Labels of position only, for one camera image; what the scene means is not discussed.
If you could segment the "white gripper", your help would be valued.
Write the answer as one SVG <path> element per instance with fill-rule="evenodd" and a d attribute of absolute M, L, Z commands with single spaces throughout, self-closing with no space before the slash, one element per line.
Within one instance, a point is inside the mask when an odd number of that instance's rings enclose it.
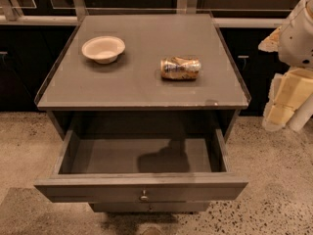
<path fill-rule="evenodd" d="M 258 45 L 264 52 L 277 52 L 292 66 L 276 73 L 265 105 L 262 126 L 278 131 L 286 125 L 299 131 L 312 117 L 313 96 L 313 0 L 300 0 L 282 27 L 277 27 Z"/>

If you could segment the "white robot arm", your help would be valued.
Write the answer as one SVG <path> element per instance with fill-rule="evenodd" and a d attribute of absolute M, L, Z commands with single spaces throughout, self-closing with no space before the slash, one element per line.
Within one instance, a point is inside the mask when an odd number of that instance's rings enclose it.
<path fill-rule="evenodd" d="M 290 67 L 271 81 L 262 126 L 278 131 L 287 125 L 299 131 L 313 115 L 313 0 L 300 0 L 258 49 L 277 52 Z"/>

